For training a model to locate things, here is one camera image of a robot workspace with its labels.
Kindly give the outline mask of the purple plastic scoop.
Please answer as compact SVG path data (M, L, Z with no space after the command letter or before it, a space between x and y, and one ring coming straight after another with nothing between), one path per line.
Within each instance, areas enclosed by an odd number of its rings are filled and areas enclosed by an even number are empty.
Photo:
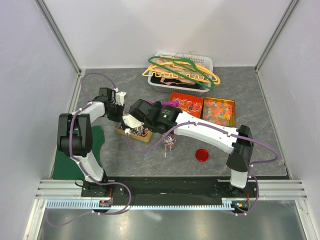
M151 106L157 107L157 108L162 108L165 106L171 106L177 108L179 106L179 101L178 100L173 100L173 101L167 101L167 102L152 102L151 100L147 101Z

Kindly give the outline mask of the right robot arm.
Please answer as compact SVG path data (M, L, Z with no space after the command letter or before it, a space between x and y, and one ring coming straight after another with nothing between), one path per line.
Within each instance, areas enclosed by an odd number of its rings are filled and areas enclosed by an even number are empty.
M217 125L177 107L162 105L159 101L149 103L143 99L137 100L122 119L131 129L143 126L153 133L185 136L219 148L228 154L226 165L231 172L230 193L240 197L247 191L249 163L254 148L248 126Z

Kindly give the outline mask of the gold tin of candies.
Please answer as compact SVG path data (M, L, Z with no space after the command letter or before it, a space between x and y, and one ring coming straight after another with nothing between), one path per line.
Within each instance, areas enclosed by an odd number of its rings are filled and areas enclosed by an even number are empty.
M120 123L117 123L115 125L115 131L118 134L121 134L123 136L126 135L125 129L123 128L123 126ZM130 138L144 142L144 143L148 143L150 141L152 135L153 135L153 133L148 128L146 128L144 126L139 126L137 128L130 129L130 132L128 134L128 136Z

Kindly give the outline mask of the gold tin of gummies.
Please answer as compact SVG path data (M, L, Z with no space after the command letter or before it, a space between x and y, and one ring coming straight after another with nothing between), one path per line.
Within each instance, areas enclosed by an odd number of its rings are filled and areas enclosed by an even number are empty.
M236 103L231 99L205 97L201 118L220 126L234 127L236 124Z

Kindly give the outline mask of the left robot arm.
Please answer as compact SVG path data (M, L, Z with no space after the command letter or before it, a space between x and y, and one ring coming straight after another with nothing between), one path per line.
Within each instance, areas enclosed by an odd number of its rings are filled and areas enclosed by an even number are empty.
M106 197L112 187L93 154L92 123L98 118L119 123L122 120L126 92L101 87L98 96L72 113L58 118L57 149L70 157L81 170L84 180L82 197Z

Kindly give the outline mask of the orange tray of lollipops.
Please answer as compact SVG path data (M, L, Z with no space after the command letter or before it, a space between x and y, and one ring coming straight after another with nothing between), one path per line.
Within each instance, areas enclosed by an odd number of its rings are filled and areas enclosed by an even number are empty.
M183 112L200 118L203 110L204 100L201 97L173 92L169 98L170 102L178 103L177 108Z

